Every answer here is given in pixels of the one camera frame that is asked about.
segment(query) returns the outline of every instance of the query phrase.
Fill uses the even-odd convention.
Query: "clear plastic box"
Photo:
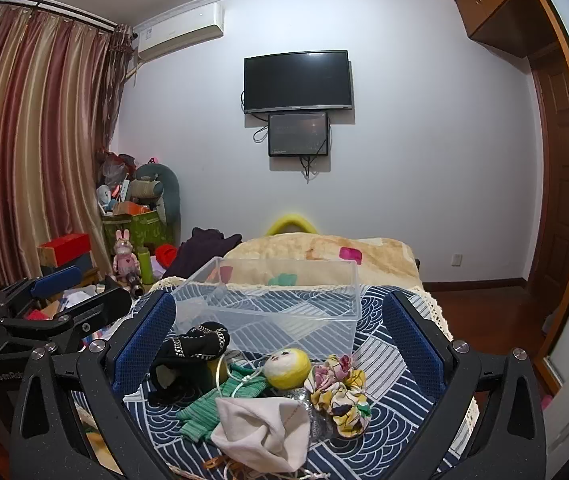
[[[216,257],[173,296],[177,334],[217,321],[231,334],[229,349],[249,358],[287,347],[317,360],[351,354],[362,314],[357,266],[349,260]]]

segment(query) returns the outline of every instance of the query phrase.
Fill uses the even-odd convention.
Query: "pink bunny toy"
[[[120,230],[116,231],[116,244],[114,245],[116,256],[114,257],[114,273],[118,278],[124,279],[130,272],[140,275],[140,263],[133,254],[133,246],[129,241],[129,229],[124,230],[124,236]]]

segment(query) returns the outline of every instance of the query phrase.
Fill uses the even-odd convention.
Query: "curtain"
[[[95,150],[110,40],[90,25],[0,4],[2,283],[39,276],[37,246],[71,232],[90,235],[108,272]]]
[[[96,160],[103,164],[108,155],[108,147],[114,138],[114,130],[120,112],[120,101],[126,78],[127,67],[133,55],[133,31],[129,25],[118,25],[111,35],[106,54],[100,102],[102,104],[100,134],[96,136]]]

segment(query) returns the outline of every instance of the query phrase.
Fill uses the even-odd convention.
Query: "dark cloth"
[[[154,392],[149,392],[149,402],[171,404],[183,397],[185,390],[195,389],[202,394],[212,389],[215,383],[206,362],[221,357],[229,339],[229,331],[223,325],[206,321],[186,334],[164,341],[149,368],[155,387]],[[171,372],[159,371],[163,366]]]
[[[242,235],[225,238],[217,229],[194,227],[191,238],[180,245],[178,256],[164,273],[163,278],[177,276],[188,278],[213,256],[224,256],[242,243]]]

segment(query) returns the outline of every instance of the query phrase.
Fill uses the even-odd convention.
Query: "flat screen tv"
[[[353,108],[346,50],[245,59],[245,113]]]

